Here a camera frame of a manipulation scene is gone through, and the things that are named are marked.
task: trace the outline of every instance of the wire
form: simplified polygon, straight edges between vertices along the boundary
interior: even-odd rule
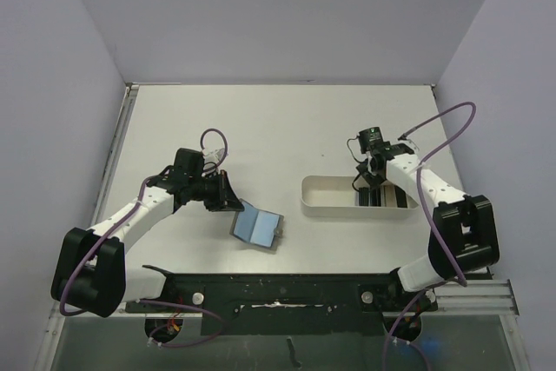
[[[218,170],[218,165],[216,165],[216,162],[214,161],[205,162],[205,167],[209,164],[212,164],[212,167],[209,169],[203,169],[202,171],[205,175],[212,174]]]
[[[168,167],[161,173],[161,175],[163,175],[167,171],[167,169],[168,169]],[[73,310],[73,311],[66,310],[66,303],[68,302],[68,295],[70,294],[69,291],[70,291],[71,286],[73,286],[77,276],[79,275],[79,273],[81,272],[81,270],[83,269],[83,267],[85,266],[87,261],[93,258],[96,251],[101,247],[101,245],[103,245],[103,243],[110,237],[110,235],[112,235],[116,230],[118,230],[141,207],[142,198],[145,194],[145,189],[147,187],[147,183],[149,182],[149,180],[151,180],[152,178],[155,178],[155,177],[156,176],[151,176],[151,177],[147,177],[145,180],[143,180],[143,182],[141,184],[141,187],[139,188],[139,195],[137,196],[136,204],[134,204],[133,208],[131,208],[131,210],[126,215],[124,215],[122,217],[122,219],[120,219],[118,222],[114,223],[114,225],[112,225],[104,233],[104,235],[102,235],[99,238],[99,240],[96,241],[96,243],[91,247],[89,252],[87,252],[87,254],[85,254],[83,259],[77,264],[76,269],[74,269],[73,273],[71,273],[71,275],[69,276],[68,282],[66,282],[66,285],[64,286],[63,291],[62,291],[62,296],[60,297],[60,313],[62,315],[64,315],[64,316],[77,316],[77,315],[80,315],[82,313],[85,313],[84,310]]]
[[[357,139],[357,137],[355,137],[355,138],[349,138],[349,139],[346,141],[346,146],[347,146],[347,149],[349,149],[349,153],[351,154],[351,156],[352,156],[352,158],[355,160],[355,162],[358,162],[359,164],[363,164],[364,161],[359,161],[357,158],[355,158],[354,152],[351,150],[351,147],[349,146],[350,141],[355,141],[356,139]]]
[[[447,247],[446,243],[444,242],[444,239],[442,239],[442,235],[440,235],[439,230],[436,228],[436,225],[434,224],[433,217],[431,216],[431,214],[428,211],[427,202],[425,200],[425,195],[423,193],[423,185],[422,185],[422,182],[421,182],[421,171],[422,171],[423,164],[426,161],[428,161],[432,156],[434,156],[441,149],[443,149],[444,147],[446,147],[447,145],[449,145],[450,143],[455,141],[469,127],[469,125],[471,124],[471,122],[475,118],[475,113],[477,112],[477,106],[473,102],[462,102],[462,103],[456,104],[455,106],[452,106],[451,108],[446,109],[443,112],[440,112],[438,115],[428,118],[425,122],[422,122],[422,123],[412,127],[410,130],[408,130],[407,132],[402,134],[398,138],[398,140],[399,141],[406,140],[407,136],[414,133],[417,129],[419,129],[419,128],[425,126],[426,124],[432,122],[433,120],[438,119],[439,117],[444,116],[444,115],[446,115],[446,114],[448,114],[448,113],[450,113],[450,112],[452,112],[452,111],[454,111],[458,108],[461,108],[463,106],[470,106],[471,107],[471,115],[469,115],[469,117],[467,118],[467,121],[464,123],[464,125],[461,127],[460,130],[458,130],[449,139],[447,139],[446,141],[441,143],[438,147],[433,149],[431,152],[429,152],[426,156],[424,156],[421,159],[420,166],[419,166],[419,168],[417,169],[417,172],[416,172],[416,177],[417,177],[417,194],[419,195],[420,205],[425,212],[425,217],[427,218],[427,221],[428,221],[428,223],[431,227],[431,230],[432,230],[434,236],[436,237],[440,246],[444,250],[444,252],[447,256],[447,259],[452,264],[452,267],[453,267],[454,271],[456,272],[456,275],[458,276],[458,283],[461,286],[466,287],[467,286],[466,277],[464,276],[463,271],[461,271],[461,268],[458,265],[458,262],[453,257],[452,252],[450,251],[450,249]],[[403,316],[420,299],[420,297],[425,294],[425,292],[428,289],[440,287],[440,286],[444,285],[445,283],[446,282],[441,282],[441,283],[438,283],[438,284],[436,284],[432,287],[425,288],[425,289],[421,290],[419,293],[417,293],[417,295],[415,295],[415,297],[407,304],[407,306],[401,311],[400,315],[396,318],[394,324],[392,325],[392,327],[388,331],[388,335],[387,335],[386,340],[384,341],[384,347],[382,349],[382,370],[383,371],[386,371],[386,356],[387,356],[388,345],[389,345],[388,341],[392,338],[392,335],[394,334],[395,329],[400,324],[400,321],[403,318]],[[420,352],[421,356],[425,359],[425,362],[427,364],[427,369],[430,369],[430,364],[428,363],[428,360],[425,357],[424,353],[419,348],[417,348],[415,345],[414,345],[414,348],[416,348]]]
[[[180,296],[178,298],[178,303],[183,304],[183,299]],[[166,327],[168,328],[168,330],[170,330],[171,328],[174,328],[175,330],[179,331],[180,329],[177,327],[177,325],[175,324],[175,318],[182,312],[182,310],[180,308],[177,308],[175,310],[175,313],[173,316],[170,316],[170,318],[168,319],[168,323],[166,325]]]
[[[386,336],[386,340],[384,341],[384,346],[382,347],[382,371],[386,371],[386,355],[387,355],[387,352],[388,352],[388,346],[390,345],[388,342],[390,341],[390,339],[392,339],[392,335],[394,334],[395,329],[398,327],[398,324],[400,323],[403,316],[425,294],[425,292],[426,292],[426,290],[421,290],[419,293],[417,293],[414,296],[414,298],[411,299],[411,301],[407,304],[407,306],[405,306],[404,309],[401,311],[400,315],[394,321],[394,324],[392,325],[392,327],[390,327],[390,330],[388,331],[388,335]],[[428,360],[425,360],[425,361],[427,363],[427,369],[430,369],[430,366],[428,364]]]
[[[189,306],[187,304],[177,304],[177,303],[170,303],[167,301],[158,301],[158,300],[147,300],[147,299],[141,299],[139,301],[142,304],[152,304],[154,306],[164,306],[167,308],[180,308],[182,310],[188,310],[190,312],[196,312],[196,313],[203,313],[204,315],[210,316],[216,320],[218,320],[222,326],[221,328],[217,331],[214,332],[213,334],[206,336],[204,338],[198,339],[196,341],[192,341],[192,342],[186,342],[186,343],[161,343],[158,342],[158,346],[162,347],[162,348],[189,348],[189,347],[194,347],[195,345],[201,345],[204,342],[208,342],[208,341],[212,341],[213,339],[215,339],[218,335],[220,335],[223,331],[224,328],[226,327],[226,321],[224,321],[219,315],[217,315],[216,313],[211,312],[210,310],[206,310],[204,308],[197,308],[195,306]],[[158,328],[153,329],[153,331],[149,334],[149,340],[151,338],[154,339],[154,335],[156,332],[158,332],[159,330],[166,328],[166,324],[159,326]]]
[[[222,138],[222,141],[224,142],[224,156],[222,157],[222,159],[219,162],[215,163],[215,167],[218,168],[222,165],[222,163],[224,162],[224,160],[226,159],[226,157],[228,156],[228,140],[226,139],[226,136],[222,133],[221,130],[217,129],[217,128],[208,128],[207,130],[205,130],[202,134],[201,134],[201,150],[205,149],[204,146],[204,139],[205,136],[209,133],[209,132],[215,132],[218,135],[220,135],[220,138]],[[211,169],[203,169],[203,173],[206,173],[207,171],[210,171]]]
[[[405,339],[398,338],[398,340],[405,342],[407,345],[409,345],[411,348],[415,349],[419,353],[420,357],[423,359],[423,362],[425,362],[425,367],[427,367],[427,371],[433,370],[433,368],[431,367],[431,363],[429,362],[427,356],[425,355],[423,350],[419,347],[419,345],[410,341],[406,341]]]
[[[357,188],[355,187],[355,182],[356,182],[357,180],[359,180],[359,177],[361,177],[361,174],[358,174],[358,175],[354,178],[354,180],[351,182],[351,188],[352,188],[353,190],[355,190],[357,193],[359,193],[359,189],[357,189]]]
[[[434,236],[436,237],[436,240],[438,241],[438,243],[442,247],[442,250],[446,254],[446,257],[450,261],[450,264],[452,264],[453,270],[455,271],[455,273],[458,277],[459,284],[463,287],[466,287],[467,286],[466,277],[463,274],[463,271],[461,270],[460,265],[458,265],[458,262],[456,261],[452,252],[450,251],[450,248],[446,245],[446,243],[444,242],[444,239],[442,239],[442,235],[440,234],[438,228],[434,224],[433,216],[430,214],[430,212],[428,210],[427,201],[425,199],[425,193],[423,192],[423,184],[422,184],[422,181],[421,181],[421,171],[423,170],[423,164],[426,161],[428,161],[437,152],[439,152],[441,149],[443,149],[444,147],[446,147],[447,145],[449,145],[450,143],[455,141],[461,134],[463,134],[463,132],[467,129],[467,127],[471,124],[471,122],[475,118],[475,113],[477,112],[477,106],[473,102],[463,102],[463,103],[456,104],[455,106],[452,106],[451,108],[446,109],[443,112],[440,112],[438,115],[427,119],[425,122],[420,123],[417,126],[414,126],[409,131],[404,133],[400,138],[405,139],[408,135],[415,132],[417,129],[425,126],[427,123],[430,123],[433,120],[438,119],[439,117],[444,116],[445,114],[450,113],[450,112],[452,112],[452,111],[454,111],[458,108],[461,108],[463,106],[471,106],[471,115],[469,115],[469,117],[467,118],[467,121],[464,123],[464,125],[461,127],[461,129],[458,130],[454,135],[452,135],[446,141],[441,143],[438,147],[433,149],[431,152],[426,154],[420,160],[420,166],[419,166],[419,168],[417,168],[416,176],[417,176],[417,194],[419,195],[420,205],[423,208],[423,211],[425,212],[425,217],[427,218],[428,224],[431,227],[431,231],[433,232]]]
[[[408,326],[411,326],[412,323],[417,322],[417,319],[419,319],[419,316],[421,316],[423,313],[427,312],[428,310],[430,310],[430,308],[433,306],[433,304],[428,304],[425,308],[422,308],[421,310],[419,310],[417,313],[415,313],[413,316],[411,316],[411,319],[409,319],[409,321],[407,322]]]

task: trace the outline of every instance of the white wall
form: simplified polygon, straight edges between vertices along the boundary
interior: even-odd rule
[[[0,368],[29,370],[64,234],[87,226],[124,92],[80,0],[0,0]]]
[[[555,76],[556,0],[486,0],[438,88],[443,108],[478,105],[453,152],[467,189],[493,201],[495,271],[512,279],[535,370],[556,358]],[[447,117],[448,133],[464,113]]]
[[[83,0],[128,82],[436,83],[484,0]]]

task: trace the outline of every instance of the white tray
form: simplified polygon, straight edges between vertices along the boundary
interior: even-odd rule
[[[407,208],[356,206],[356,193],[350,176],[307,176],[301,183],[303,213],[311,217],[344,217],[357,219],[405,219],[419,205],[407,197]]]

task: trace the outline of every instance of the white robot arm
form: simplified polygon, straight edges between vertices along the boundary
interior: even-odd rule
[[[107,317],[121,302],[159,297],[166,276],[153,268],[126,268],[125,254],[190,201],[204,202],[211,212],[244,210],[226,171],[218,170],[218,157],[222,153],[178,149],[174,165],[147,179],[135,200],[88,230],[68,232],[50,291],[61,310],[67,302]]]
[[[358,139],[361,153],[367,159],[357,169],[369,186],[379,187],[388,180],[422,204],[417,176],[421,161],[414,151],[405,143],[383,141],[378,127],[361,131]],[[483,195],[467,195],[425,167],[420,167],[420,185],[425,204],[433,211],[434,226],[462,272],[499,260],[493,209]],[[448,257],[438,238],[431,234],[427,254],[391,274],[400,291],[416,292],[456,276]]]

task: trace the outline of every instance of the glass panel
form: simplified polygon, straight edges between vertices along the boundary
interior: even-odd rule
[[[184,349],[147,347],[139,318],[72,318],[65,322],[53,370],[378,370],[383,337],[359,334],[221,336]],[[195,339],[201,321],[187,319],[175,343]],[[425,316],[416,342],[432,369],[514,370],[498,316]],[[426,370],[407,346],[389,349],[389,371]]]

